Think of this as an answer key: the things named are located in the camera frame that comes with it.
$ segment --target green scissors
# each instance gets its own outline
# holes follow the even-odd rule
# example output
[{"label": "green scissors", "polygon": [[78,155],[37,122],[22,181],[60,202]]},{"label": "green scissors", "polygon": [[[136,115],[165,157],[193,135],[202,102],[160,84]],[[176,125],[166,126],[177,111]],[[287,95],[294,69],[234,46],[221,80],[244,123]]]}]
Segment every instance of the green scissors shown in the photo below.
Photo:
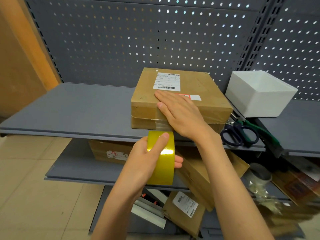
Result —
[{"label": "green scissors", "polygon": [[277,138],[275,138],[269,131],[267,131],[266,129],[263,129],[262,127],[255,125],[253,123],[250,123],[248,120],[241,119],[240,117],[236,117],[233,113],[230,116],[234,121],[242,124],[242,125],[246,125],[249,126],[253,129],[255,129],[259,135],[261,135],[263,138],[265,138],[266,140],[268,140],[269,142],[271,142],[273,145],[279,146],[280,142],[277,140]]}]

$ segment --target right hand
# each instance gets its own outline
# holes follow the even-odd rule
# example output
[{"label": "right hand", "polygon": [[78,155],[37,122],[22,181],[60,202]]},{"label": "right hand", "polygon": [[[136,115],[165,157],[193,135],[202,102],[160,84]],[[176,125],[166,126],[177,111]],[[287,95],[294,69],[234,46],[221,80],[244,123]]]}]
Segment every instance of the right hand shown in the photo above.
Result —
[{"label": "right hand", "polygon": [[196,141],[201,133],[213,132],[190,98],[162,90],[157,90],[154,95],[160,101],[158,108],[180,135]]}]

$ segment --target white styrofoam box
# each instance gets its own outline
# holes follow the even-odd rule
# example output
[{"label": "white styrofoam box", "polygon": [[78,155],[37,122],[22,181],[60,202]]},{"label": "white styrofoam box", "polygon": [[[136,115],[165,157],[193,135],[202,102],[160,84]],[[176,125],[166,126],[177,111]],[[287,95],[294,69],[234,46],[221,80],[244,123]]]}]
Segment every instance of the white styrofoam box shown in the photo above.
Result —
[{"label": "white styrofoam box", "polygon": [[234,71],[226,97],[244,117],[277,117],[297,91],[265,71]]}]

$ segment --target pegboard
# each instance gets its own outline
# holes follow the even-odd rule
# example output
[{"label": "pegboard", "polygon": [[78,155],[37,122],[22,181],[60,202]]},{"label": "pegboard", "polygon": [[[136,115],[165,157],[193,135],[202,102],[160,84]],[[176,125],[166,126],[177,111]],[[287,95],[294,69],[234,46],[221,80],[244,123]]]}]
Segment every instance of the pegboard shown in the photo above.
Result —
[{"label": "pegboard", "polygon": [[27,5],[64,82],[135,87],[142,69],[153,67],[208,72],[225,92],[263,1],[224,0],[219,9],[207,0],[197,0],[206,8],[132,0]]},{"label": "pegboard", "polygon": [[285,0],[250,67],[269,72],[298,88],[294,99],[320,101],[317,3],[320,1]]}]

